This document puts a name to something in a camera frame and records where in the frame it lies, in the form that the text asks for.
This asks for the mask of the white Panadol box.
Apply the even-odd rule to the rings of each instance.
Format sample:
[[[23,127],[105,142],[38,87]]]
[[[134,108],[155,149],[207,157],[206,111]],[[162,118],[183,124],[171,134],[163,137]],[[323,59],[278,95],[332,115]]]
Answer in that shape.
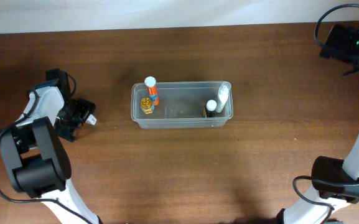
[[[96,122],[97,122],[97,119],[94,117],[94,115],[93,114],[90,114],[88,117],[87,117],[87,119],[86,119],[86,121],[85,121],[87,124],[90,124],[90,125],[95,125],[96,124]]]

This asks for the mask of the small gold-lidded jar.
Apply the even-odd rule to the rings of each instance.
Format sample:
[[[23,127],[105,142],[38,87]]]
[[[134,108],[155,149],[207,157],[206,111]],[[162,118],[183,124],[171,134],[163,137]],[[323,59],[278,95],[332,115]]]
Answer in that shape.
[[[154,111],[154,104],[150,98],[142,98],[141,102],[141,109],[145,114],[151,114]]]

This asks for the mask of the orange effervescent tablet tube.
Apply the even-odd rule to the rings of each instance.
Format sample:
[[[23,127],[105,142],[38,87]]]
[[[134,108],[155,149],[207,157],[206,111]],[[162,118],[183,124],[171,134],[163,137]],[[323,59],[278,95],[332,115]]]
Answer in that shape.
[[[144,84],[147,86],[151,101],[153,102],[154,106],[157,106],[159,104],[159,98],[157,94],[156,79],[152,76],[146,77],[144,80]]]

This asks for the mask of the dark bottle white cap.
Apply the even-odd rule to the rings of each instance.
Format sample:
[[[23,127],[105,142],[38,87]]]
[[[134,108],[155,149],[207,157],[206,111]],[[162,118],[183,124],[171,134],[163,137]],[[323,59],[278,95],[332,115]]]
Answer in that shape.
[[[215,100],[208,100],[204,110],[203,110],[203,116],[205,118],[213,118],[216,115],[216,108],[217,108],[217,103]]]

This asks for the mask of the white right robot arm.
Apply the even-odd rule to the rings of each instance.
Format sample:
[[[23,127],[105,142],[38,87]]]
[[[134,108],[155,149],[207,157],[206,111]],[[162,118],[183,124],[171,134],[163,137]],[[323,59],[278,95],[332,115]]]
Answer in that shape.
[[[359,29],[335,24],[325,42],[318,38],[320,25],[330,13],[344,7],[359,8],[359,4],[344,4],[329,9],[317,21],[314,40],[320,46],[320,56],[334,58],[351,64],[352,75],[359,72]],[[296,187],[299,180],[311,181],[311,186],[289,208],[283,208],[273,223],[329,223],[331,214],[359,202],[359,134],[352,150],[345,159],[319,156],[313,163],[311,175],[300,175],[292,181]]]

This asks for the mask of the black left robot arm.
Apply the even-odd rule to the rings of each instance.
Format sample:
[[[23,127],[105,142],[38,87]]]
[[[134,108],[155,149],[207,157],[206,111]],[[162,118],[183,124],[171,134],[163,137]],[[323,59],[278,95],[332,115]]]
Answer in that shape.
[[[0,154],[12,188],[28,199],[8,202],[42,203],[61,223],[101,223],[76,191],[72,167],[61,140],[74,142],[75,131],[94,125],[96,105],[74,99],[75,79],[55,68],[46,81],[27,92],[28,104],[18,120],[0,130]]]

